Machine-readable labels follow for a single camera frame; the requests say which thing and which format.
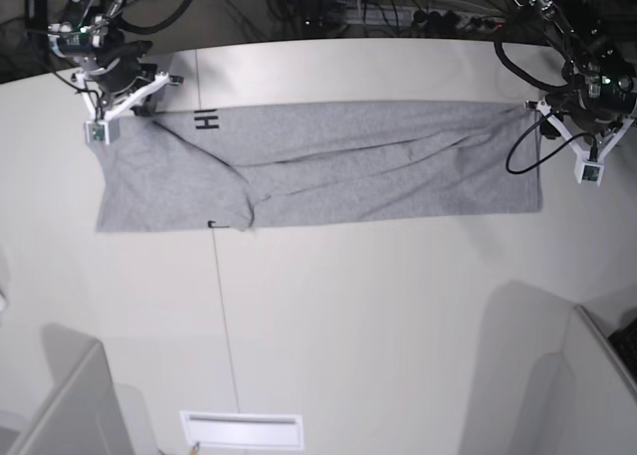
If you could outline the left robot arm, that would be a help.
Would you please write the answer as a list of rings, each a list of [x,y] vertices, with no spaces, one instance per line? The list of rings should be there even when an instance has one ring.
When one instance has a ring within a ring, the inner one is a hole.
[[[542,91],[551,106],[562,107],[590,132],[636,119],[636,65],[623,57],[593,7],[582,0],[513,1],[517,10],[494,38],[496,55],[511,73]],[[505,52],[509,33],[534,23],[564,58],[560,86],[533,77]]]

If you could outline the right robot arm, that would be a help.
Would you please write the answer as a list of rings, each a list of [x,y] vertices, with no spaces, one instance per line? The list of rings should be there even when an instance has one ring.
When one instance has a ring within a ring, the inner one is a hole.
[[[176,9],[153,25],[135,25],[124,12],[145,0],[68,0],[58,21],[46,30],[51,52],[77,64],[67,85],[85,98],[94,122],[117,111],[138,116],[154,113],[154,95],[183,79],[144,63],[152,48],[147,40],[177,22],[194,0],[182,0]]]

